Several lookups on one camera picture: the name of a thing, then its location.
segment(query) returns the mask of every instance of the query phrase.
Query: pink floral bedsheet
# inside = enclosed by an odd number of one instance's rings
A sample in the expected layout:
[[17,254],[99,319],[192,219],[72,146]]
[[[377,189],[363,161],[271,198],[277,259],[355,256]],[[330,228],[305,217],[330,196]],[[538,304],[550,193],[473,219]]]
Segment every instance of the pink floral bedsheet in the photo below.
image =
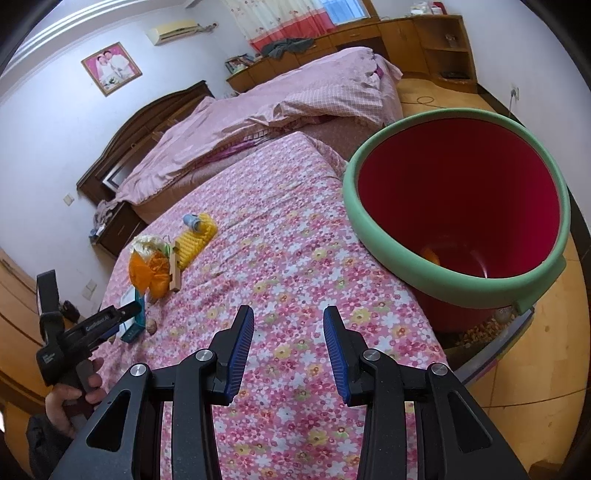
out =
[[[345,324],[398,362],[426,368],[443,351],[407,286],[358,241],[341,194],[346,162],[296,132],[221,172],[173,206],[145,233],[174,238],[183,215],[208,212],[219,232],[183,273],[183,288],[148,309],[158,332],[127,345],[105,343],[109,388],[134,363],[173,365],[205,348],[241,304],[255,312],[242,386],[214,408],[225,479],[355,479],[364,408],[339,397],[322,330],[336,305]],[[104,305],[129,287],[122,253]],[[416,478],[414,415],[407,410],[408,477]],[[171,478],[171,410],[165,409],[162,478]]]

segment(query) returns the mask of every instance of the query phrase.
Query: bedside table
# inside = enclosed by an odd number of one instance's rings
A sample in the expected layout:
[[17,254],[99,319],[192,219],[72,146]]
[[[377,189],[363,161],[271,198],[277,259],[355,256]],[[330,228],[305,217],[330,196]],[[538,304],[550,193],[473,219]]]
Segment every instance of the bedside table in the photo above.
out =
[[115,209],[105,229],[92,244],[100,245],[111,256],[117,258],[126,245],[147,226],[131,205],[123,202]]

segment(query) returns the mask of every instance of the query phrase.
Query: wooden headboard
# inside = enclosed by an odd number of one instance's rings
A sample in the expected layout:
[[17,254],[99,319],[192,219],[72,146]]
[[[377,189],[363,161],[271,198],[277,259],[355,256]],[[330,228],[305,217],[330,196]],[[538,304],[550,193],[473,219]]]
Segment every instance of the wooden headboard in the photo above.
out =
[[126,121],[76,187],[94,204],[112,200],[118,187],[171,126],[187,118],[206,96],[204,80],[146,105]]

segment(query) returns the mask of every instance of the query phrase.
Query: picture frame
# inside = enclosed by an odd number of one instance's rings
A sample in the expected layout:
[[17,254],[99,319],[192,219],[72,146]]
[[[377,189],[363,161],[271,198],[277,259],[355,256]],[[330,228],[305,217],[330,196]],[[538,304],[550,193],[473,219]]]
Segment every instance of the picture frame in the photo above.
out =
[[121,42],[113,43],[88,55],[82,66],[105,96],[142,76],[142,71],[124,49]]

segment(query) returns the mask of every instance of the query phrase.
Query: dark jacket sleeve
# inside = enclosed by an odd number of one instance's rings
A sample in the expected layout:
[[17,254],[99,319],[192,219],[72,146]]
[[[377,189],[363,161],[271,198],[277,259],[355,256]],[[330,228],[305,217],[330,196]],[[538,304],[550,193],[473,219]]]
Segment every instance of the dark jacket sleeve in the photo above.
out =
[[29,464],[35,480],[47,480],[72,439],[58,432],[45,415],[29,419],[27,427]]

